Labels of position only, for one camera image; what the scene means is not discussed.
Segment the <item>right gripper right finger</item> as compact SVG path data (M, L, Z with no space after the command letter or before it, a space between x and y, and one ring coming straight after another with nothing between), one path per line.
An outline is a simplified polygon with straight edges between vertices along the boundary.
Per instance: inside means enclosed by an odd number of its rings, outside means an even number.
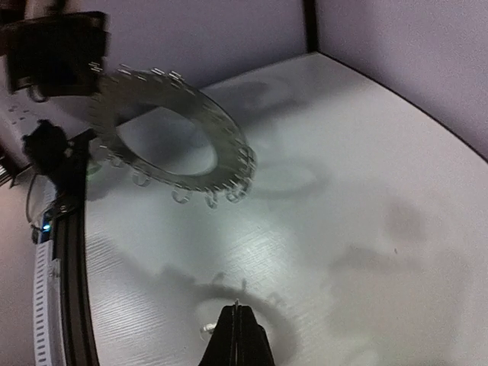
M238 365L272 366L273 355L266 331L258 324L252 308L238 306Z

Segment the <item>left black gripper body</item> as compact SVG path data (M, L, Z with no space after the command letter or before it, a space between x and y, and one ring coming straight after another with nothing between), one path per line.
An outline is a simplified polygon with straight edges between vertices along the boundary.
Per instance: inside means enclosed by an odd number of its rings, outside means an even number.
M10 93L36 88L41 95L92 95L104 68L108 32L101 11L57 14L3 28Z

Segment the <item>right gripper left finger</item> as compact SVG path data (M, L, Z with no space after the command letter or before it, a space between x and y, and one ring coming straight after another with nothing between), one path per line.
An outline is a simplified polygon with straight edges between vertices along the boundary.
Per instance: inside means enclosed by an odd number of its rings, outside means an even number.
M237 365L236 304L225 306L217 320L210 341L199 363L200 366Z

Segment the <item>metal keyring disc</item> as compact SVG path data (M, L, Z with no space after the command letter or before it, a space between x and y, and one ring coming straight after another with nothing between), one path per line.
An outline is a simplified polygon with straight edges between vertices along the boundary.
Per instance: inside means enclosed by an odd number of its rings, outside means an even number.
M194 174L178 174L157 166L130 148L120 134L118 112L133 103L168 111L170 124L158 134L164 152L175 156L179 142L190 143L197 130L207 139L215 160ZM173 188L174 201L185 204L194 192L205 196L207 206L217 206L219 194L237 203L249 193L257 166L254 150L234 119L212 98L189 85L178 73L153 68L139 71L120 68L101 76L91 97L89 124L114 165L129 165L134 182L158 181Z

